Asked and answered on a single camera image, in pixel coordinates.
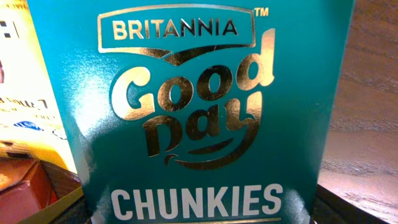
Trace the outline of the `red Hello Panda box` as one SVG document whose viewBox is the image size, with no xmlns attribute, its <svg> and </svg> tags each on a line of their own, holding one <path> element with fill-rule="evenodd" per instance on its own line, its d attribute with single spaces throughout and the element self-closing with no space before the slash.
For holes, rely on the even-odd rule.
<svg viewBox="0 0 398 224">
<path fill-rule="evenodd" d="M 57 201 L 37 159 L 1 159 L 1 223 L 18 223 Z"/>
</svg>

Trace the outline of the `teal Chunkies cookie box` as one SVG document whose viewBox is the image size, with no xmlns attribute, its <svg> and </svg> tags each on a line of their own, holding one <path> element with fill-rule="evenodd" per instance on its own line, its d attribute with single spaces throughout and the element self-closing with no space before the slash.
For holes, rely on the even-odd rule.
<svg viewBox="0 0 398 224">
<path fill-rule="evenodd" d="M 93 223 L 308 223 L 354 2 L 30 1 Z"/>
</svg>

